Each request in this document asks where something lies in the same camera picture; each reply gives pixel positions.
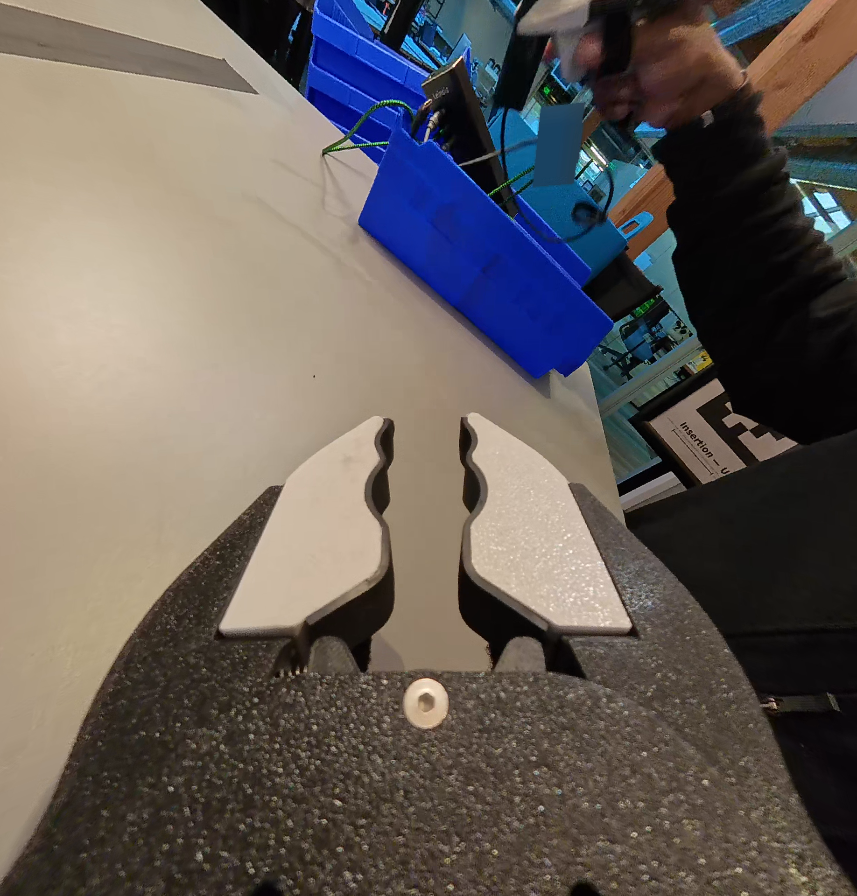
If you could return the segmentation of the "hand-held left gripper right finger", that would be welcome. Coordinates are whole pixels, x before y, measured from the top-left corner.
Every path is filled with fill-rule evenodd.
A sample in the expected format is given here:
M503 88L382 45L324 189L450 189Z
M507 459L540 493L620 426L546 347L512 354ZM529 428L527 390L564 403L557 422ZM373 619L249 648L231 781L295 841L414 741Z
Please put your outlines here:
M566 476L471 412L461 419L467 582L542 635L625 636L633 623Z

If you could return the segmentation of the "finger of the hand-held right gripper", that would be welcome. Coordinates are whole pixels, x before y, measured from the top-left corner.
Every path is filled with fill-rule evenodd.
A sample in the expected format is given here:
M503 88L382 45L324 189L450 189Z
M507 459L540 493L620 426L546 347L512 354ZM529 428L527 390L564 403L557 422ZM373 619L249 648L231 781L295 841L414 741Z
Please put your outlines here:
M590 20L590 1L522 2L514 17L520 37L580 36Z
M549 49L558 61L564 83L583 83L592 73L591 31L557 33L550 39Z

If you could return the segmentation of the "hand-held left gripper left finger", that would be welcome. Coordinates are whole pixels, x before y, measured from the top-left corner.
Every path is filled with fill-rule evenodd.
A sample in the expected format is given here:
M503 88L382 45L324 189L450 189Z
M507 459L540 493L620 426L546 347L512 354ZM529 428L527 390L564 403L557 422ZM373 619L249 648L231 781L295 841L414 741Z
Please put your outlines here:
M221 636L367 641L393 609L393 421L367 419L281 487L224 615Z

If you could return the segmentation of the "large black USB hub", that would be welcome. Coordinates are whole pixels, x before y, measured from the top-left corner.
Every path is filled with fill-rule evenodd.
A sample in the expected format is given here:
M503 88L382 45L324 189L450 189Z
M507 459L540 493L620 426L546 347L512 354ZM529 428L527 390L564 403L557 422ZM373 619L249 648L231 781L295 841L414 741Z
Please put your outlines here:
M435 117L435 140L457 167L511 218L518 211L512 187L490 136L479 99L471 84L466 54L440 67L422 84Z

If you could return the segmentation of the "blue plastic bin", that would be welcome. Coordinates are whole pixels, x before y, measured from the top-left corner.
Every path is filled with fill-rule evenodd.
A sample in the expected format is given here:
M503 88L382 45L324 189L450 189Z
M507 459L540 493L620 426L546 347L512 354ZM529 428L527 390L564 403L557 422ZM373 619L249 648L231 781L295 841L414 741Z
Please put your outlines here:
M521 198L511 218L400 113L358 224L526 374L571 375L612 331L590 269Z
M315 64L309 67L305 96L343 135L378 103ZM380 164L403 112L402 106L379 106L348 141L365 146L362 153Z
M385 20L368 2L317 1L314 3L312 31L314 43L322 41L352 61L399 81L421 84L434 73L437 64L427 56L413 54L408 45L393 50L383 44L378 30Z

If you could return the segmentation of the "person's right forearm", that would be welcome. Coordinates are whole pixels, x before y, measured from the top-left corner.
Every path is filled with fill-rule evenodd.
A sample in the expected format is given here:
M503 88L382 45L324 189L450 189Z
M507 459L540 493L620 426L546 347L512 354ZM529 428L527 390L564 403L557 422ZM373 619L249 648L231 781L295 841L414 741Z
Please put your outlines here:
M857 280L804 213L744 87L655 146L675 273L739 415L803 444L857 430Z

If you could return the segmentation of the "grey desk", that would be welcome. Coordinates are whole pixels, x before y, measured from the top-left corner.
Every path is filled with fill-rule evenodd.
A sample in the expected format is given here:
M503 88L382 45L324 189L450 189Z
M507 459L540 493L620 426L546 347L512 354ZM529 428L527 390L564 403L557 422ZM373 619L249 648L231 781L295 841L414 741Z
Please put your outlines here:
M377 664L479 670L460 419L621 510L589 370L529 380L358 226L376 165L200 2L14 6L255 90L0 54L0 880L102 679L266 489L395 422Z

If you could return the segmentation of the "black framed sign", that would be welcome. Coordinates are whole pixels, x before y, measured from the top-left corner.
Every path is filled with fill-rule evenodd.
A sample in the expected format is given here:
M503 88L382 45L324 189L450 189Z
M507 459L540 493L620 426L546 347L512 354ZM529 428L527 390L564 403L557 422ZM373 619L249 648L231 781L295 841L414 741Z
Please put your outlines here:
M630 423L686 487L708 484L797 446L738 414L714 368L650 399Z

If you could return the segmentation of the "wooden post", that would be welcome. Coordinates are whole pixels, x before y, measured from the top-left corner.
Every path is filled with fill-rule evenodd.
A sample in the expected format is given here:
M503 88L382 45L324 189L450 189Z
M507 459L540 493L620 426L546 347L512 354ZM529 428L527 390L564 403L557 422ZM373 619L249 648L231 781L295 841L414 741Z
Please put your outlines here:
M748 70L769 135L857 56L857 1L812 1Z

